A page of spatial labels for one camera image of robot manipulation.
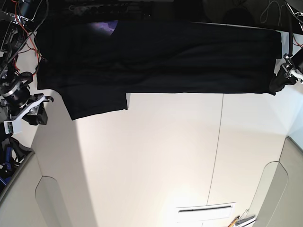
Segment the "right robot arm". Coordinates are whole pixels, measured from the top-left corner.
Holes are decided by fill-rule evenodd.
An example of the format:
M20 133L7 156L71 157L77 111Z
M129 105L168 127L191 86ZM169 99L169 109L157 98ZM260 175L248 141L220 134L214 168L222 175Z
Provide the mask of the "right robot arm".
M8 111L8 120L20 117L30 125L46 125L44 103L51 96L31 95L29 84L34 74L20 72L17 60L28 42L35 41L38 28L49 11L47 0L2 0L0 2L0 105Z

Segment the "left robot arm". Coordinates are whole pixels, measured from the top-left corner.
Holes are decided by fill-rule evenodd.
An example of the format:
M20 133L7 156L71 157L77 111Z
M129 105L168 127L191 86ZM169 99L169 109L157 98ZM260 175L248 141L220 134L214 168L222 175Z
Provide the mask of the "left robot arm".
M286 0L288 16L288 52L284 54L284 63L280 73L293 82L303 82L303 2L301 0Z

